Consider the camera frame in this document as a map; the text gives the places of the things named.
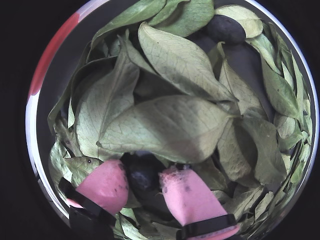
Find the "pink foam gripper finger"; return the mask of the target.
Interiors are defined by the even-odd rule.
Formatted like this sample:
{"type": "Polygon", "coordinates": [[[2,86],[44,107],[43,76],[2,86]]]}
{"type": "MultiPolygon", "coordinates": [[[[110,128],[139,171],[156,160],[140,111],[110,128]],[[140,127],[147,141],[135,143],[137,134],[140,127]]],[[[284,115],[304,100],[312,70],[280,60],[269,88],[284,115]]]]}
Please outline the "pink foam gripper finger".
{"type": "Polygon", "coordinates": [[[225,240],[239,231],[235,216],[192,169],[172,166],[159,173],[159,183],[168,210],[181,225],[177,240],[225,240]]]}
{"type": "Polygon", "coordinates": [[[116,214],[127,204],[129,197],[127,175],[120,160],[104,162],[76,188],[62,177],[58,188],[70,204],[70,228],[81,240],[115,238],[116,214]]]}

